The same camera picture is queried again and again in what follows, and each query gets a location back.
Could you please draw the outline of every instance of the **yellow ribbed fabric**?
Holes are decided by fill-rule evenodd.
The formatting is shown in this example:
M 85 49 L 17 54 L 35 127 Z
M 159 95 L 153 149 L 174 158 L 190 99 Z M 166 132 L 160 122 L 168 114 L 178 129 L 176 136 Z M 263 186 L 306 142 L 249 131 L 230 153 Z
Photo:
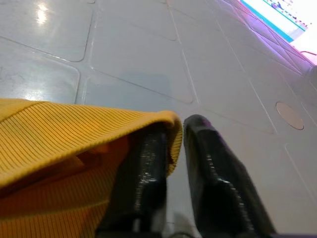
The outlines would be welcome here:
M 171 173 L 182 140 L 173 112 L 0 99 L 0 237 L 94 237 L 127 137 L 156 122 Z

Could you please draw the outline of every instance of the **yellow sweater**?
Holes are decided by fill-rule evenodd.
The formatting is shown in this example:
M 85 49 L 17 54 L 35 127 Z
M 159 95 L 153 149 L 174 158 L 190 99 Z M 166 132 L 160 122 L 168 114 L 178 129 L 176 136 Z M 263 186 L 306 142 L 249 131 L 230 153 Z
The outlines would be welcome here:
M 0 99 L 0 238 L 94 237 L 126 137 L 155 122 L 169 131 L 169 172 L 182 140 L 173 112 Z

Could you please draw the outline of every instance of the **white tiled floor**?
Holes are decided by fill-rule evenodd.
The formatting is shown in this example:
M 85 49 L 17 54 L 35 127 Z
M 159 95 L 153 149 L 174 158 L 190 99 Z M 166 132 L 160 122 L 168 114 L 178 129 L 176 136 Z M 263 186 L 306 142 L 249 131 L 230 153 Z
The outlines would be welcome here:
M 206 116 L 281 233 L 317 234 L 317 75 L 237 0 L 0 0 L 0 97 Z M 277 113 L 283 101 L 304 121 Z M 185 155 L 165 234 L 198 236 Z

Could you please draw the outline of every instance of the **floor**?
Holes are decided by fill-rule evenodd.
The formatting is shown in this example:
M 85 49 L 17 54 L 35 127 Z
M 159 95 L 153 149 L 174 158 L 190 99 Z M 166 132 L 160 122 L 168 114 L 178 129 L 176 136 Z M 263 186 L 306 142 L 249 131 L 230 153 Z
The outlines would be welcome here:
M 202 114 L 281 233 L 317 233 L 312 68 L 237 0 L 0 0 L 0 97 Z M 199 236 L 183 150 L 164 234 L 179 230 Z

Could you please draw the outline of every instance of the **ribbed knit fabric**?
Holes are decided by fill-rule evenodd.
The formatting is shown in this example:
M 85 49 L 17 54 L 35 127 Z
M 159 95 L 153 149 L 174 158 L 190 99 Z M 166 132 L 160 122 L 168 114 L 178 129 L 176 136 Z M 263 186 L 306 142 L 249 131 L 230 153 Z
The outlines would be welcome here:
M 155 122 L 168 129 L 171 173 L 182 140 L 173 112 L 0 99 L 0 237 L 94 237 L 128 135 Z

